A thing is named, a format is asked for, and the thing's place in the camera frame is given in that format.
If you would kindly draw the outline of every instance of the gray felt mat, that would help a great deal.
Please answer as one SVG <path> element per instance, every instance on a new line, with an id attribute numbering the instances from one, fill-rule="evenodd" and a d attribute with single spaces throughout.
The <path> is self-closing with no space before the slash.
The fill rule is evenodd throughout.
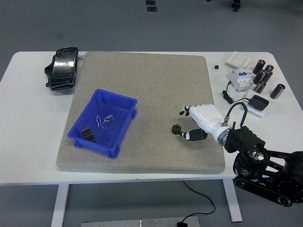
<path id="1" fill-rule="evenodd" d="M 137 116 L 121 143 L 117 159 L 76 148 L 67 133 L 96 89 L 138 100 Z M 180 110 L 213 103 L 206 61 L 200 56 L 88 52 L 59 148 L 62 171 L 103 173 L 217 174 L 224 170 L 223 149 L 211 135 L 187 141 L 171 133 L 198 128 Z"/>

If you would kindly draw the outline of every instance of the black connector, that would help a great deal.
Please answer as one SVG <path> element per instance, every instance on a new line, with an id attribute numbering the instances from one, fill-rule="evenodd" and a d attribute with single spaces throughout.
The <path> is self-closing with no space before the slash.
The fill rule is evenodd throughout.
<path id="1" fill-rule="evenodd" d="M 188 225 L 184 222 L 177 222 L 177 227 L 188 227 Z"/>

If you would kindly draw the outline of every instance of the metal plate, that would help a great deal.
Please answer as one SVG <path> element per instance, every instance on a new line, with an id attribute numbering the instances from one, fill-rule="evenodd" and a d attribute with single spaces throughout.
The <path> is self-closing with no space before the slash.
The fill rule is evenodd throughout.
<path id="1" fill-rule="evenodd" d="M 83 222 L 81 227 L 176 227 L 183 218 L 159 218 L 127 221 Z M 185 220 L 189 227 L 200 227 L 199 217 Z"/>

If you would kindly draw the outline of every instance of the gray floor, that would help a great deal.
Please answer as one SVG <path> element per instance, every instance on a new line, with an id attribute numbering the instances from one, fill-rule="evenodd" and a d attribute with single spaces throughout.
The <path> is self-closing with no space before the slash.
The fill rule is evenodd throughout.
<path id="1" fill-rule="evenodd" d="M 0 0 L 0 78 L 16 52 L 73 45 L 80 51 L 270 52 L 303 107 L 303 1 L 242 0 L 241 5 L 240 12 L 232 12 L 230 0 L 157 0 L 158 12 L 147 13 L 144 0 Z M 189 184 L 217 206 L 200 218 L 201 226 L 292 227 L 303 221 L 303 204 L 284 208 L 236 189 L 243 222 L 231 223 L 222 181 Z M 0 187 L 0 226 L 50 226 L 56 190 L 57 185 Z M 210 209 L 182 182 L 72 185 L 64 226 Z"/>

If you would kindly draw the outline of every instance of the black gear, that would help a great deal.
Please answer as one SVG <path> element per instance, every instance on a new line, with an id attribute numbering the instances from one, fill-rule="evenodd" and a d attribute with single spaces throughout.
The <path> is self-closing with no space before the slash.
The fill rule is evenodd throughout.
<path id="1" fill-rule="evenodd" d="M 94 143 L 96 142 L 96 138 L 89 127 L 81 130 L 81 132 L 86 140 L 94 142 Z"/>
<path id="2" fill-rule="evenodd" d="M 174 135 L 179 135 L 179 133 L 181 132 L 181 126 L 179 124 L 174 124 L 171 128 L 171 132 Z"/>

